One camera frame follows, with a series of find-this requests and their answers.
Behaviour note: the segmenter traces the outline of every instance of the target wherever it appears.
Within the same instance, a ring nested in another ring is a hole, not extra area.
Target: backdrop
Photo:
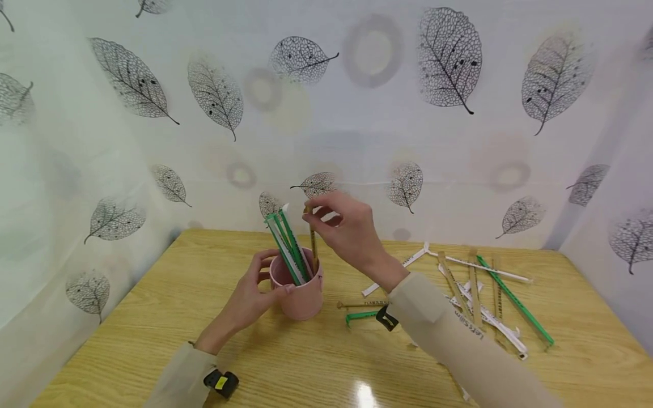
[[[653,350],[652,11],[0,0],[1,405],[181,230],[264,231],[290,202],[306,232],[303,201],[333,189],[384,239],[562,246]]]

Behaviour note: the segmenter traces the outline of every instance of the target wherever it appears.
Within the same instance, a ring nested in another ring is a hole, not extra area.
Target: wrist
[[[409,273],[401,262],[387,252],[376,257],[375,262],[362,272],[375,281],[386,293],[392,292]]]
[[[235,325],[220,314],[202,331],[194,347],[196,350],[217,355],[235,333]]]

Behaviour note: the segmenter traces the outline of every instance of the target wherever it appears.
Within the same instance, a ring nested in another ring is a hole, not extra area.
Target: table surface
[[[300,241],[308,246],[308,238]],[[384,242],[408,258],[419,243]],[[314,318],[294,322],[278,308],[235,336],[218,356],[240,386],[231,407],[465,407],[446,369],[409,345],[400,329],[386,331],[374,319],[345,325],[338,300],[360,298],[370,280],[318,242],[325,271],[324,306]],[[251,256],[274,247],[269,234],[186,230],[113,310],[59,372],[35,407],[140,407],[179,345],[195,339],[221,310]],[[431,245],[467,259],[469,247]],[[544,352],[518,311],[504,297],[504,322],[518,326],[530,357],[523,362],[562,397],[566,407],[650,407],[653,364],[583,276],[553,251],[480,247],[502,270],[535,279],[506,281],[556,340]],[[445,292],[437,260],[426,255],[409,269],[426,274]],[[468,269],[449,262],[461,282]],[[492,282],[481,301],[493,309]],[[382,299],[379,289],[369,298]],[[215,394],[205,407],[224,403]]]

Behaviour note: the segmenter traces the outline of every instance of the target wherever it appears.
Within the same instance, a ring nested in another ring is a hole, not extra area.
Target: pink cup
[[[308,264],[313,265],[313,252],[308,248],[303,248]],[[272,260],[270,265],[270,283],[272,288],[294,284],[293,277],[290,275],[288,266],[283,261],[283,257],[278,256]],[[322,265],[317,260],[317,275],[295,289],[281,300],[281,310],[283,314],[293,320],[308,320],[315,316],[322,309]]]

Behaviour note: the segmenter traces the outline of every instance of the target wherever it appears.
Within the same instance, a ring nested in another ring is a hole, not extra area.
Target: beige sleeve
[[[483,408],[562,407],[535,375],[467,321],[425,276],[410,273],[388,295],[388,313],[449,368]]]
[[[215,366],[215,356],[184,343],[163,370],[145,408],[200,408],[209,389],[203,380]]]

